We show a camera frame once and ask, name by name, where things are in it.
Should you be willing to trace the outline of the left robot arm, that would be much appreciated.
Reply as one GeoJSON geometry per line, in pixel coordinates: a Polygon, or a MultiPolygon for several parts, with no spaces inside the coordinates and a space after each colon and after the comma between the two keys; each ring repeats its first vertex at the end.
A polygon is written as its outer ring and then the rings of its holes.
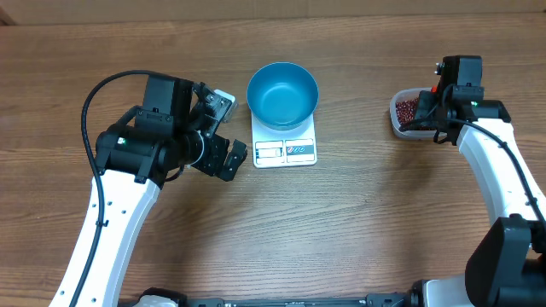
{"type": "Polygon", "coordinates": [[[236,98],[204,83],[143,70],[143,102],[131,107],[90,143],[89,93],[81,113],[84,149],[93,173],[90,200],[54,306],[115,306],[137,237],[167,182],[187,166],[225,182],[247,157],[247,146],[216,131],[229,121],[236,98]]]}

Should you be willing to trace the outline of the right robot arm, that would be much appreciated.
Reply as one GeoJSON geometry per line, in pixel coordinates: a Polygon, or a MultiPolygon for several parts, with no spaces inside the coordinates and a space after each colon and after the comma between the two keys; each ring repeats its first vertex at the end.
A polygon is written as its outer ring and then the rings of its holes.
{"type": "Polygon", "coordinates": [[[400,131],[427,127],[437,144],[456,146],[485,200],[491,228],[462,275],[424,281],[422,306],[543,306],[545,194],[514,137],[508,110],[485,99],[478,55],[446,56],[435,90],[422,91],[415,117],[400,131]]]}

